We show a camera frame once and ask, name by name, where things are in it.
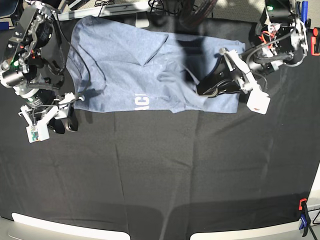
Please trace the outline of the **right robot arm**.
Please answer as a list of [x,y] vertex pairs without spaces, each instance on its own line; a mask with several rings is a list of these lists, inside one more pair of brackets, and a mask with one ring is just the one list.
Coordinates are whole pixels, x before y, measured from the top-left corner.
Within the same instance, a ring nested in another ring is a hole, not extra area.
[[19,116],[27,122],[31,143],[49,138],[49,131],[64,134],[79,127],[74,102],[78,93],[62,94],[67,60],[63,53],[63,32],[57,19],[66,0],[2,0],[14,33],[8,40],[0,62],[0,83],[14,89],[25,104]]

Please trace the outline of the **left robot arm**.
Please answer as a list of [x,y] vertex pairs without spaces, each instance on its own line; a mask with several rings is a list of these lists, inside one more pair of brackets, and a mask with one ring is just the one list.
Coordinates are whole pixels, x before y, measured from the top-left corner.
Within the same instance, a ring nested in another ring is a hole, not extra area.
[[258,79],[265,79],[280,66],[295,67],[303,62],[309,47],[299,4],[267,0],[264,14],[257,44],[241,54],[221,48],[216,67],[196,87],[199,96],[262,91]]

